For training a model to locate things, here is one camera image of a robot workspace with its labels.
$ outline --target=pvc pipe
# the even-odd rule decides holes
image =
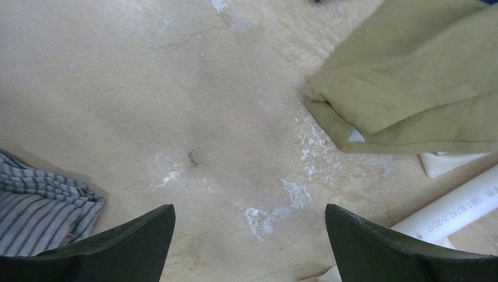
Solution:
[[[495,166],[391,229],[436,244],[497,207],[498,166]]]

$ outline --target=concrete floor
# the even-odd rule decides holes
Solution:
[[[323,273],[327,203],[390,226],[498,160],[430,181],[417,156],[345,155],[316,125],[300,90],[380,3],[4,0],[0,147],[91,183],[95,232],[173,203],[163,281]],[[451,239],[498,254],[497,223]]]

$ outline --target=gray striped shirt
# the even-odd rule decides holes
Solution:
[[[0,153],[2,256],[35,256],[89,237],[104,204],[84,182]]]

